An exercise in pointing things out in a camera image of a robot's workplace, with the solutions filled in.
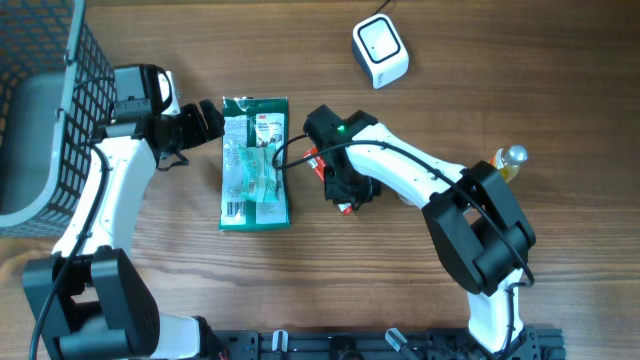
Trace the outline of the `green sponge package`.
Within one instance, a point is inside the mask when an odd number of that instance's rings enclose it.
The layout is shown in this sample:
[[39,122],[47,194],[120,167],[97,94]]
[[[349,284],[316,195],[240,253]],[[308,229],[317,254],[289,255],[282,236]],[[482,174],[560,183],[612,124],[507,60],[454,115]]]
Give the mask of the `green sponge package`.
[[277,149],[288,139],[288,99],[247,97],[225,98],[223,116],[223,167],[219,229],[222,231],[264,231],[290,224],[289,200],[283,172],[278,175],[279,200],[256,203],[239,196],[241,165],[239,148],[276,147],[273,161],[283,160]]

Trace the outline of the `white barcode scanner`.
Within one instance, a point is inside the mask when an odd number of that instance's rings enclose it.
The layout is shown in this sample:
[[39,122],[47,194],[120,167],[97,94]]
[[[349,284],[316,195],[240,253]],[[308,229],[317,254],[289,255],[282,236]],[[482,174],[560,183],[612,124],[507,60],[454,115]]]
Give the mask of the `white barcode scanner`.
[[380,89],[406,74],[408,51],[392,20],[373,15],[352,30],[352,53],[374,89]]

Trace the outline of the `teal wipes packet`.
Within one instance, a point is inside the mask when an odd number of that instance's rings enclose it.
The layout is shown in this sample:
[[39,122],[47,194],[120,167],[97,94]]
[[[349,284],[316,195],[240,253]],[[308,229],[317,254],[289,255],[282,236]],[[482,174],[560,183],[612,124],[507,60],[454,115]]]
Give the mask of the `teal wipes packet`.
[[241,188],[239,196],[256,203],[275,203],[279,200],[278,175],[272,160],[276,147],[239,148]]

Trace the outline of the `red stick packet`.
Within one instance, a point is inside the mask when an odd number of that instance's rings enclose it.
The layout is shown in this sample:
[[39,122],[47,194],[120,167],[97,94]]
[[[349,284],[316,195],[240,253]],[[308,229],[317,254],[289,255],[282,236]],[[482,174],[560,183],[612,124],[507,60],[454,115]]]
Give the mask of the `red stick packet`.
[[[308,157],[314,155],[318,152],[316,147],[312,147],[304,153],[304,157]],[[309,166],[313,169],[315,174],[319,177],[322,182],[325,182],[324,169],[326,166],[326,162],[324,161],[322,156],[315,157],[307,161]],[[353,209],[350,203],[343,203],[337,205],[339,211],[343,215],[349,215],[352,213]]]

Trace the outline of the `dark grey mesh basket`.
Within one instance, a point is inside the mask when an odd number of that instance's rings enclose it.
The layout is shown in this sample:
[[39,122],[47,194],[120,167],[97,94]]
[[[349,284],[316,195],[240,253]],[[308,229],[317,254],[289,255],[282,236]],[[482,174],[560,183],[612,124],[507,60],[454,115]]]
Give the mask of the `dark grey mesh basket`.
[[59,236],[81,196],[88,142],[112,112],[114,71],[83,1],[1,2],[1,234]]

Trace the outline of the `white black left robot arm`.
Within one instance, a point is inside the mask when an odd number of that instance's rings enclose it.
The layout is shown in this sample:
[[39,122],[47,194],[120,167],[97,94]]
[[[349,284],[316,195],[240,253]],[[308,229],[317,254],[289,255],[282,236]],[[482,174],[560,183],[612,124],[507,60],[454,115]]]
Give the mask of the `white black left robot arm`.
[[209,100],[180,106],[169,73],[118,67],[116,99],[90,137],[87,181],[69,226],[47,258],[27,263],[22,286],[35,317],[29,347],[52,359],[225,359],[228,350],[200,316],[163,314],[130,260],[145,189],[171,156],[224,134]]

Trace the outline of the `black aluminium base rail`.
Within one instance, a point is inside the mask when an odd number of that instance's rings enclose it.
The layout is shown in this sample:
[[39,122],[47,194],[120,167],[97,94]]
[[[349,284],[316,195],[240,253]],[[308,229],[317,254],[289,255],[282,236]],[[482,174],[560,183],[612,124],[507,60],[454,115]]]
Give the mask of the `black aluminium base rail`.
[[513,359],[565,360],[562,331],[525,327],[514,336],[508,353],[491,354],[462,328],[401,332],[300,333],[277,330],[213,331],[204,359],[336,360],[336,359]]

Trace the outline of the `green lidded jar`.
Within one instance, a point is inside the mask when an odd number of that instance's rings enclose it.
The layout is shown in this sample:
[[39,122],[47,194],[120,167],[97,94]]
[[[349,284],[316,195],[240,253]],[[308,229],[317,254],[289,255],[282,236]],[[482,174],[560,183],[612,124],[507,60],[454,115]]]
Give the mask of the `green lidded jar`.
[[409,200],[408,198],[404,197],[403,195],[401,195],[401,194],[399,194],[399,193],[398,193],[397,195],[398,195],[399,199],[400,199],[403,203],[405,203],[406,205],[409,205],[409,206],[415,206],[415,204],[414,204],[411,200]]

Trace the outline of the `yellow dish soap bottle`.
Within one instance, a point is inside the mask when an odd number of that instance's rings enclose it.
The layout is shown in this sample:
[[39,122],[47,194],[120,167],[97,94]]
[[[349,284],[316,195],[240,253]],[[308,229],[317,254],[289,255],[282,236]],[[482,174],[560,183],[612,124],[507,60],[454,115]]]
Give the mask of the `yellow dish soap bottle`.
[[489,163],[495,167],[506,183],[518,174],[521,165],[528,159],[528,151],[523,145],[515,144],[496,151]]

